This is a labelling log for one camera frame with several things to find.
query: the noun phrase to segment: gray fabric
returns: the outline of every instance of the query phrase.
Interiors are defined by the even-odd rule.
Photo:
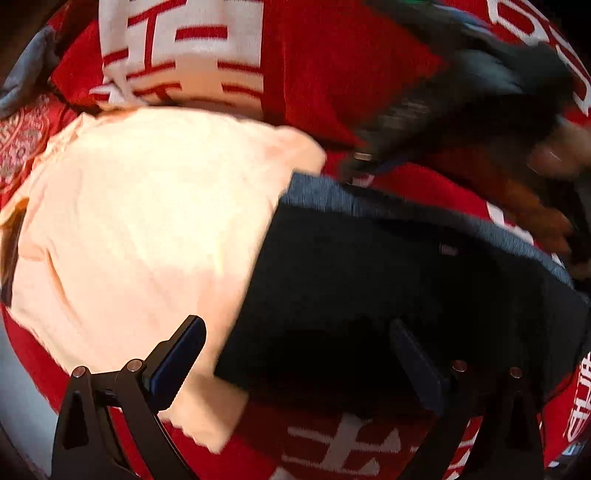
[[[56,32],[47,26],[33,37],[0,88],[0,119],[26,104],[42,72],[52,71],[60,59],[55,54]]]
[[[0,423],[23,458],[51,474],[57,415],[18,360],[0,313]],[[0,469],[0,478],[5,478]]]
[[[459,10],[457,8],[448,7],[447,5],[436,5],[436,8],[444,10],[451,14],[458,22],[464,23],[475,30],[480,30],[485,33],[490,33],[488,25],[483,22],[480,18],[471,13],[468,13],[464,10]]]
[[[359,187],[342,186],[328,177],[295,173],[281,202],[322,212],[340,212],[369,218],[412,220],[446,226],[488,242],[508,253],[540,262],[560,281],[572,286],[569,273],[552,258],[514,234],[476,217],[419,205],[400,197]]]

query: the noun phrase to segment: cream fabric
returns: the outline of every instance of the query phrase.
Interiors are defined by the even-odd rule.
[[[163,419],[218,452],[246,404],[213,377],[280,194],[324,152],[294,129],[177,108],[83,115],[0,212],[27,206],[10,314],[71,372],[145,358],[188,314],[207,342]]]

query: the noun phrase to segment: metal rivet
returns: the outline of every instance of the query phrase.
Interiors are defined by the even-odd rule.
[[[86,368],[85,367],[76,367],[73,372],[72,372],[72,376],[75,378],[80,378],[82,375],[84,375],[86,373]]]
[[[142,361],[141,360],[130,360],[127,364],[127,370],[130,372],[137,372],[140,368],[142,368]]]
[[[369,153],[355,152],[353,157],[355,160],[371,161],[371,154]]]
[[[464,360],[454,360],[452,362],[452,368],[459,373],[468,370],[468,364]]]
[[[519,368],[519,367],[511,367],[509,369],[509,373],[511,374],[511,376],[513,378],[521,378],[521,377],[523,377],[523,372],[521,371],[521,368]]]

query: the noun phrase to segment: human hand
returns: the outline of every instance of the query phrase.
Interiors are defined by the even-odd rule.
[[[554,132],[534,149],[527,163],[544,177],[576,178],[583,169],[591,166],[591,128],[560,122]],[[494,163],[484,148],[434,155],[425,165],[467,185],[502,208],[508,218],[529,231],[547,252],[569,253],[566,238],[572,227],[567,218],[557,209],[544,206],[530,188]]]

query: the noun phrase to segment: black clamp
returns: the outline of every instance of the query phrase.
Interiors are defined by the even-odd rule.
[[[51,480],[137,480],[121,449],[109,407],[123,411],[154,480],[199,480],[160,423],[205,345],[205,322],[190,315],[146,360],[118,372],[72,372],[53,445]]]
[[[490,377],[454,361],[453,393],[398,480],[444,478],[470,419],[484,407],[462,480],[543,480],[544,455],[537,411],[521,369]]]

